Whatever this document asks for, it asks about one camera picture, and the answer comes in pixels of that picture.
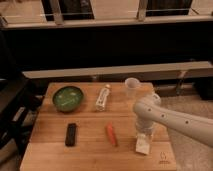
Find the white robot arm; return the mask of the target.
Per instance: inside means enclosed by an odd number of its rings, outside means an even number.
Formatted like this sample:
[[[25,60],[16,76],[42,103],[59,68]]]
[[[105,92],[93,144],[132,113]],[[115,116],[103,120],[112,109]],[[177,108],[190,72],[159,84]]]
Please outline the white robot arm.
[[[136,130],[140,133],[151,134],[153,123],[157,122],[213,148],[213,119],[164,108],[156,93],[138,99],[133,111]]]

